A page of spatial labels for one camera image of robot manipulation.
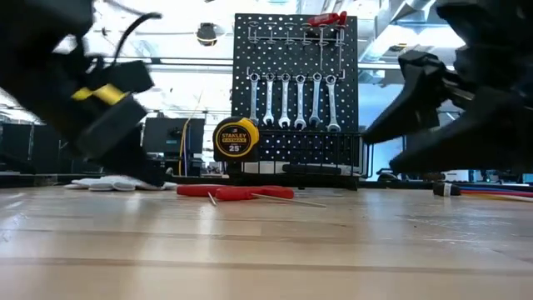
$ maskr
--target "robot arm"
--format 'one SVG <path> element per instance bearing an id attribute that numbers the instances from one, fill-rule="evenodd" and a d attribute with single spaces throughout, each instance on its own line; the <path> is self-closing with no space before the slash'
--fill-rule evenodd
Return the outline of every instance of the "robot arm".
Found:
<path id="1" fill-rule="evenodd" d="M 161 186 L 162 178 L 152 172 L 132 134 L 147 114 L 133 94 L 153 86 L 149 72 L 141 61 L 115 60 L 104 67 L 102 57 L 87 56 L 83 36 L 92 15 L 92 0 L 3 1 L 0 87 L 54 126 L 74 152 L 115 173 Z M 139 17 L 119 47 L 142 22 L 160 17 Z M 77 47 L 69 54 L 52 52 L 68 35 L 76 37 Z"/>
<path id="2" fill-rule="evenodd" d="M 529 1 L 446 1 L 437 13 L 465 41 L 455 71 L 410 51 L 399 57 L 405 86 L 364 132 L 367 143 L 428 130 L 426 139 L 391 161 L 397 173 L 533 167 L 533 15 Z M 465 109 L 437 130 L 446 99 Z"/>

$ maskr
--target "wooden table surface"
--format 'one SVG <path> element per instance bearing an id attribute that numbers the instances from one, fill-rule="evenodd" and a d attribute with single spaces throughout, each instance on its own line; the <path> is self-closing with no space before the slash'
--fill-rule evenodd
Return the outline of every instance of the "wooden table surface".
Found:
<path id="1" fill-rule="evenodd" d="M 533 203 L 0 190 L 0 299 L 532 299 Z"/>

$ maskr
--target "combination wrench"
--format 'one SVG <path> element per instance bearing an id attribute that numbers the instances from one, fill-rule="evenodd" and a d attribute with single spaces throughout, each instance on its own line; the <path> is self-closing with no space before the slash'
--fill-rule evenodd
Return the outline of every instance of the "combination wrench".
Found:
<path id="1" fill-rule="evenodd" d="M 278 120 L 280 127 L 283 128 L 283 125 L 287 127 L 291 126 L 291 119 L 288 116 L 288 101 L 289 101 L 289 81 L 291 80 L 291 75 L 284 73 L 281 75 L 281 82 L 283 83 L 283 88 L 281 90 L 281 117 Z"/>
<path id="2" fill-rule="evenodd" d="M 330 98 L 330 124 L 327 125 L 327 131 L 338 133 L 341 131 L 341 127 L 336 122 L 335 81 L 336 77 L 333 75 L 328 75 L 326 77 L 327 93 L 329 94 Z"/>
<path id="3" fill-rule="evenodd" d="M 306 128 L 306 120 L 303 119 L 303 84 L 305 81 L 305 76 L 296 76 L 296 83 L 298 84 L 298 117 L 294 121 L 294 128 L 298 129 L 298 125 L 301 125 L 301 130 Z"/>
<path id="4" fill-rule="evenodd" d="M 274 78 L 276 78 L 276 75 L 273 73 L 266 75 L 266 112 L 265 117 L 263 117 L 265 125 L 274 123 L 274 116 L 272 116 L 272 86 L 274 84 Z"/>
<path id="5" fill-rule="evenodd" d="M 309 124 L 318 127 L 320 124 L 320 118 L 318 117 L 318 103 L 320 102 L 320 81 L 322 81 L 322 75 L 318 72 L 313 74 L 313 110 L 311 117 L 309 117 Z"/>
<path id="6" fill-rule="evenodd" d="M 253 73 L 250 75 L 250 82 L 252 82 L 252 90 L 250 98 L 250 120 L 256 125 L 259 122 L 257 119 L 257 82 L 259 81 L 259 74 Z"/>

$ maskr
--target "screwdriver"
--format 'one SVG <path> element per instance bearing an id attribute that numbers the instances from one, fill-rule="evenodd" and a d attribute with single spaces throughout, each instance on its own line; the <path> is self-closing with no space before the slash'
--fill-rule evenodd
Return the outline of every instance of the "screwdriver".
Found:
<path id="1" fill-rule="evenodd" d="M 313 202 L 293 200 L 294 191 L 287 187 L 262 186 L 262 187 L 232 187 L 223 185 L 181 185 L 177 187 L 177 194 L 190 197 L 209 197 L 213 206 L 217 201 L 244 201 L 257 198 L 270 198 L 287 203 L 300 203 L 309 206 L 325 208 L 325 205 Z"/>

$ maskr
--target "yellow tape measure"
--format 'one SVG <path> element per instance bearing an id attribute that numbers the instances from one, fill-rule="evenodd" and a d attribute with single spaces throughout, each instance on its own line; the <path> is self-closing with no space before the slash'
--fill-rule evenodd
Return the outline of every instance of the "yellow tape measure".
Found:
<path id="1" fill-rule="evenodd" d="M 82 87 L 72 95 L 72 99 L 76 101 L 85 101 L 91 96 L 96 96 L 109 105 L 115 105 L 123 100 L 128 94 L 129 92 L 123 92 L 112 84 L 106 84 L 95 91 Z"/>
<path id="2" fill-rule="evenodd" d="M 245 117 L 229 117 L 217 125 L 213 133 L 215 160 L 255 161 L 259 129 Z"/>

